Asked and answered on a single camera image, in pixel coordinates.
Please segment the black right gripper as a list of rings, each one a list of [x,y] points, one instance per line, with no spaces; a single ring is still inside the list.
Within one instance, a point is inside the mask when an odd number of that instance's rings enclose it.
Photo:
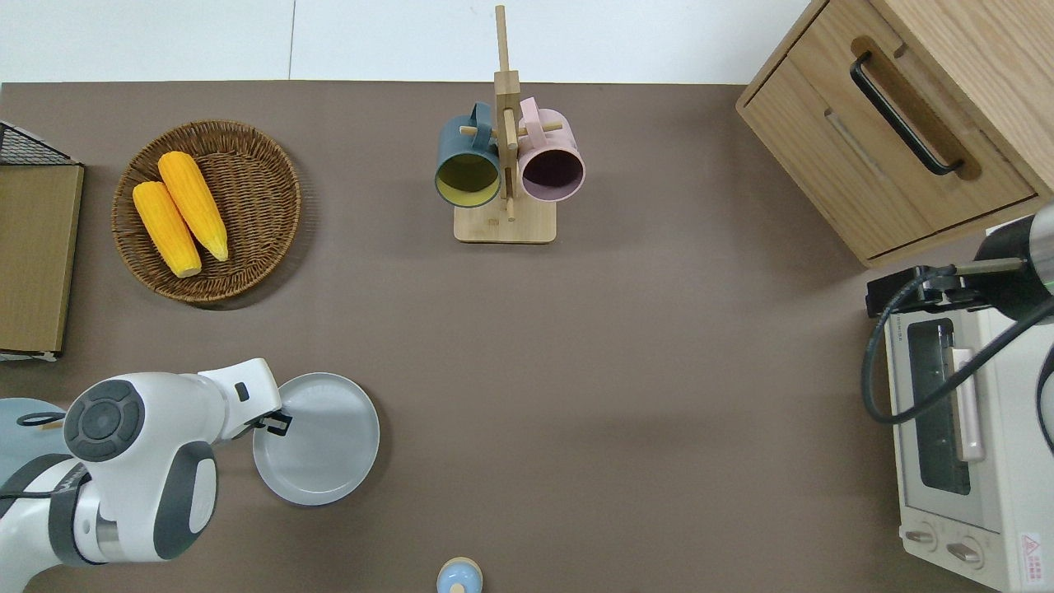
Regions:
[[[991,307],[1006,318],[1024,319],[1050,299],[1050,206],[991,231],[974,259],[953,270],[925,282],[936,300],[920,307],[923,311]],[[879,318],[893,297],[917,277],[917,270],[901,270],[866,282],[868,318]]]

